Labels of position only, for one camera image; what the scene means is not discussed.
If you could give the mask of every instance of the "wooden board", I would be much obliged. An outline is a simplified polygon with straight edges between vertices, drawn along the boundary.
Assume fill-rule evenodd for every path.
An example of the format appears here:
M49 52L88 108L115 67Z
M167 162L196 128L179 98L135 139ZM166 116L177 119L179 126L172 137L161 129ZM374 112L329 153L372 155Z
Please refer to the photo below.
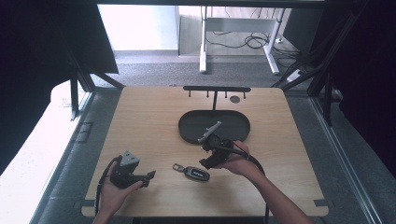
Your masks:
M230 97L240 97L234 104ZM210 169L208 182L195 182L172 169L174 163L204 167L207 158L199 146L185 142L178 133L180 117L190 110L211 109L213 92L193 91L191 97L180 87L127 87L110 125L86 200L95 197L96 185L108 163L126 149L140 158L134 171L157 173L148 188L130 195L117 215L128 217L254 217L263 216L265 202L244 177L227 170ZM219 92L217 109L245 114L251 130L245 141L251 154L260 161L267 176L309 216L325 216L323 200L304 144L280 89L252 89L243 93ZM94 215L93 207L82 214Z

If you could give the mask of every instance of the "gray floor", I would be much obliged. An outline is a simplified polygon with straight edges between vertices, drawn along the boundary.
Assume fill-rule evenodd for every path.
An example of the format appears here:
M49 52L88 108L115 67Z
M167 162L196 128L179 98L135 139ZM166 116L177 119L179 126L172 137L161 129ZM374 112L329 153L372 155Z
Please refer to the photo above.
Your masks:
M120 74L111 75L127 86L217 85L269 87L279 77L271 74L262 56L210 57L207 75L198 72L197 57L179 57L173 51L119 52ZM80 213L91 176L106 138L120 90L95 76L98 88L83 113L59 168L38 207L32 223L90 223ZM306 96L306 83L286 91L290 110L303 138L330 213L314 217L317 223L370 223L355 187L341 166L313 102ZM332 129L337 134L356 175L383 223L396 223L396 181L382 162L349 125L338 104L332 104ZM131 223L117 217L112 223ZM143 219L143 223L262 223L247 219Z

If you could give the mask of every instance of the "desk leg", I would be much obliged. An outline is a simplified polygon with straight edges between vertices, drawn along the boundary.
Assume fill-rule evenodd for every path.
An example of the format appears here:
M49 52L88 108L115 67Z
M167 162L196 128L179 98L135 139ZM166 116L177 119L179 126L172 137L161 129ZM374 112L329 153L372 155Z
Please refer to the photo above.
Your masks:
M270 43L268 43L268 46L264 46L265 56L267 56L268 63L270 64L271 70L274 75L279 74L279 69L277 68L276 62L274 60L274 56L271 54L271 51L274 47L277 32L279 32L280 24L282 24L282 18L284 13L285 13L285 8L281 8L276 17L276 23L273 32L271 33Z
M202 17L202 44L199 58L199 71L204 74L206 72L206 19L207 7L205 7L204 15Z

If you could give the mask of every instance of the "key fob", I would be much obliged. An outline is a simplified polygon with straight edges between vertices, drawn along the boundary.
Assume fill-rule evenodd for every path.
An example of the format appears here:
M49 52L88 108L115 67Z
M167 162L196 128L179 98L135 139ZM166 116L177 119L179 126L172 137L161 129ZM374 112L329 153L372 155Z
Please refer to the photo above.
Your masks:
M185 176L201 181L208 181L210 177L208 172L192 166L184 168L183 172Z

